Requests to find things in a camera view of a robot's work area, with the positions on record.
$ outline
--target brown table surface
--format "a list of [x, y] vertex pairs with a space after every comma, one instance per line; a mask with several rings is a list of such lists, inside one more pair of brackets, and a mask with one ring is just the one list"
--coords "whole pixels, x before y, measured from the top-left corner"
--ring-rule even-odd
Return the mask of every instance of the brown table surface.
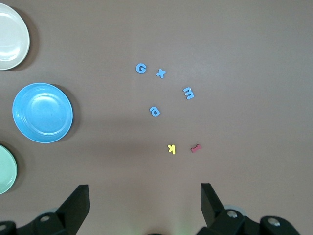
[[[31, 47], [0, 72], [0, 143], [19, 165], [0, 221], [22, 226], [88, 184], [78, 235], [194, 235], [210, 182], [251, 219], [277, 215], [312, 233], [313, 1], [2, 3], [24, 19]], [[14, 124], [12, 102], [35, 82], [72, 103], [58, 142], [33, 142]]]

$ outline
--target plate rim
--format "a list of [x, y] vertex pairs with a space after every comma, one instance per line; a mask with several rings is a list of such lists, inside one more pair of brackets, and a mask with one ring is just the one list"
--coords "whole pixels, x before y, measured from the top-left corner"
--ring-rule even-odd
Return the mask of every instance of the plate rim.
[[1, 194], [5, 193], [5, 192], [8, 192], [12, 188], [12, 186], [14, 185], [14, 183], [16, 181], [16, 178], [17, 178], [17, 174], [18, 174], [18, 165], [16, 163], [16, 160], [15, 160], [13, 154], [6, 147], [4, 147], [2, 144], [0, 144], [0, 148], [4, 149], [5, 152], [8, 154], [8, 156], [11, 157], [10, 159], [13, 160], [13, 163], [14, 163], [14, 166], [15, 166], [15, 169], [14, 169], [15, 170], [15, 172], [14, 172], [14, 180], [13, 180], [12, 184], [8, 187], [7, 190], [5, 190], [5, 191], [1, 191], [0, 190], [0, 195], [1, 195]]
[[3, 69], [0, 68], [0, 71], [1, 71], [1, 70], [2, 70], [2, 71], [3, 71], [3, 70], [10, 70], [10, 69], [16, 67], [17, 65], [19, 65], [19, 64], [26, 58], [26, 56], [28, 55], [29, 48], [30, 48], [30, 36], [29, 36], [29, 31], [28, 31], [28, 28], [27, 28], [27, 25], [26, 25], [25, 21], [24, 21], [23, 18], [19, 15], [19, 13], [18, 13], [16, 10], [14, 10], [12, 7], [10, 7], [10, 6], [8, 6], [8, 5], [6, 5], [6, 4], [0, 2], [0, 9], [1, 9], [2, 6], [3, 6], [4, 8], [9, 9], [10, 11], [12, 11], [13, 14], [14, 14], [14, 16], [17, 17], [17, 18], [21, 21], [22, 26], [23, 26], [23, 28], [25, 29], [26, 33], [27, 33], [27, 47], [26, 47], [26, 50], [25, 50], [24, 55], [22, 56], [22, 58], [21, 58], [20, 60], [18, 60], [18, 62], [14, 63], [14, 65], [12, 65], [12, 66], [9, 66], [9, 67], [3, 68]]
[[[52, 140], [52, 141], [38, 141], [38, 140], [34, 140], [32, 138], [30, 138], [29, 136], [27, 136], [23, 131], [21, 131], [21, 129], [19, 128], [19, 126], [17, 125], [16, 123], [16, 120], [15, 120], [15, 113], [14, 113], [14, 107], [15, 107], [15, 104], [16, 104], [16, 99], [18, 97], [18, 95], [20, 94], [21, 91], [23, 91], [24, 89], [27, 89], [28, 87], [31, 87], [31, 86], [36, 86], [36, 85], [44, 85], [44, 86], [49, 86], [49, 87], [52, 87], [53, 89], [56, 89], [57, 91], [59, 91], [63, 96], [64, 98], [68, 101], [69, 103], [69, 107], [70, 107], [70, 121], [68, 122], [69, 123], [69, 127], [68, 129], [65, 131], [65, 133], [63, 135], [61, 135], [59, 138], [55, 139], [55, 140]], [[52, 85], [52, 84], [49, 84], [49, 83], [44, 83], [44, 82], [36, 82], [36, 83], [31, 83], [31, 84], [28, 84], [27, 86], [23, 87], [15, 96], [14, 98], [14, 101], [13, 101], [13, 105], [12, 105], [12, 116], [13, 116], [13, 120], [14, 120], [14, 123], [16, 125], [16, 127], [18, 128], [18, 130], [25, 136], [27, 137], [28, 139], [30, 139], [31, 141], [34, 141], [34, 142], [38, 142], [38, 143], [53, 143], [53, 142], [57, 142], [59, 141], [60, 139], [62, 139], [71, 129], [72, 127], [72, 124], [73, 124], [73, 116], [74, 116], [74, 113], [73, 113], [73, 107], [72, 107], [72, 104], [69, 100], [69, 98], [67, 97], [67, 95], [59, 88], [57, 88], [56, 86]]]

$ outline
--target letter k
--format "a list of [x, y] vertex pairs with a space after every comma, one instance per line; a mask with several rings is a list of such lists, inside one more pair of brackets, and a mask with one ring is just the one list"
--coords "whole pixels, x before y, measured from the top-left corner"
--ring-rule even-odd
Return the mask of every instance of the letter k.
[[173, 145], [169, 145], [168, 146], [169, 147], [169, 152], [172, 152], [173, 154], [175, 154], [175, 145], [173, 144]]

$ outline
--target screw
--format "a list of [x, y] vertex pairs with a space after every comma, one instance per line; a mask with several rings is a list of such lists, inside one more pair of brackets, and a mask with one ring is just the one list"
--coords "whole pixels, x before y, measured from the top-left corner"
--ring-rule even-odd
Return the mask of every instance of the screw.
[[276, 227], [280, 226], [279, 221], [273, 217], [268, 218], [268, 222], [273, 226], [276, 226]]
[[6, 229], [6, 225], [5, 224], [0, 225], [0, 231], [3, 231], [5, 229]]
[[235, 211], [227, 211], [227, 214], [230, 218], [237, 218], [238, 215], [236, 214]]
[[49, 219], [50, 219], [50, 216], [49, 215], [45, 215], [45, 216], [41, 217], [40, 222], [46, 222]]

